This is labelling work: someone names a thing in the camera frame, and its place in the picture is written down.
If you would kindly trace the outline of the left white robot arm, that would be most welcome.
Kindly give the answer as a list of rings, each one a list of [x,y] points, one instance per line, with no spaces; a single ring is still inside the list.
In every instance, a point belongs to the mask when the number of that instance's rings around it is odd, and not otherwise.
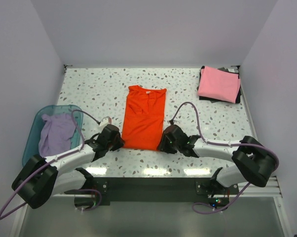
[[[92,175],[83,165],[123,146],[118,127],[108,124],[100,134],[86,140],[82,147],[46,158],[32,156],[13,181],[12,189],[33,209],[63,192],[78,190],[87,194],[92,190],[93,182]]]

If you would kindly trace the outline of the orange t shirt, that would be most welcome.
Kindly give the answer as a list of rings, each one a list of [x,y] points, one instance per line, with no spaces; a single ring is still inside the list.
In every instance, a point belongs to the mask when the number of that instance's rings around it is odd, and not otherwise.
[[[160,143],[167,89],[128,87],[122,128],[124,148],[156,151]]]

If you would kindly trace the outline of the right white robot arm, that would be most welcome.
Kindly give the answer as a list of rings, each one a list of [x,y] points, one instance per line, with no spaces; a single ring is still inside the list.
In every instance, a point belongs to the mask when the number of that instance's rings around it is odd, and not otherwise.
[[[167,154],[180,152],[186,157],[233,162],[233,166],[218,168],[204,184],[204,188],[216,194],[222,194],[230,186],[243,182],[263,188],[279,166],[276,154],[251,136],[244,136],[240,141],[215,142],[201,134],[187,136],[174,124],[163,131],[157,149]]]

